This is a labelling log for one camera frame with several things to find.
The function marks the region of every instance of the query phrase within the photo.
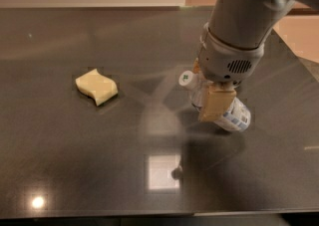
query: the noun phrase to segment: yellow sponge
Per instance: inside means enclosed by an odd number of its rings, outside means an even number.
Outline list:
[[[79,91],[95,100],[96,105],[104,103],[118,93],[117,84],[94,69],[76,79]]]

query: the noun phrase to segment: vent slot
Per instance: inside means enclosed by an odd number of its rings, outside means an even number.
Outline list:
[[[245,73],[252,66],[249,61],[237,60],[237,61],[232,61],[231,63],[229,63],[227,67],[232,73]]]

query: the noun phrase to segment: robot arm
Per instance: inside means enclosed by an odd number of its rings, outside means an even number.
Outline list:
[[[299,1],[319,7],[319,0]],[[184,87],[192,82],[192,94],[200,93],[192,96],[199,120],[229,131],[249,126],[250,112],[235,98],[234,87],[253,73],[272,27],[293,4],[294,0],[217,0],[200,36],[198,77],[179,79]]]

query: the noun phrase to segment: black table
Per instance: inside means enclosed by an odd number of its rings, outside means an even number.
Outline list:
[[[319,85],[276,34],[238,90],[249,130],[197,122],[177,78],[210,11],[1,10],[0,218],[318,210]],[[99,108],[92,68],[120,88]]]

